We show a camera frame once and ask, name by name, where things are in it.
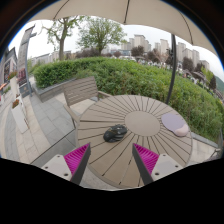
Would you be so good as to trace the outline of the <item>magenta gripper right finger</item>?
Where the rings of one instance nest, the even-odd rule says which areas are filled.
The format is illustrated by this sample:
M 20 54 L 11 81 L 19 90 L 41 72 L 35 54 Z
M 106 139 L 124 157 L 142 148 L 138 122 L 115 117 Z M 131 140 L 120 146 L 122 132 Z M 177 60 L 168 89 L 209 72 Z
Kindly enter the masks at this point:
M 168 154 L 157 154 L 138 144 L 133 144 L 132 154 L 145 185 L 182 169 Z

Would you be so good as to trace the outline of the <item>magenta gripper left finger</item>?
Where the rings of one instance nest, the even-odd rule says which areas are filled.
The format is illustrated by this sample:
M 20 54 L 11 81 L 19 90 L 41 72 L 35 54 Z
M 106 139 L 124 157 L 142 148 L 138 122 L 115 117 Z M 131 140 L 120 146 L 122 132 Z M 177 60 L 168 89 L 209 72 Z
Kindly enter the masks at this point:
M 42 169 L 79 185 L 90 154 L 91 147 L 90 144 L 87 143 L 77 149 L 74 149 L 65 156 L 60 154 L 55 155 L 51 160 L 42 166 Z

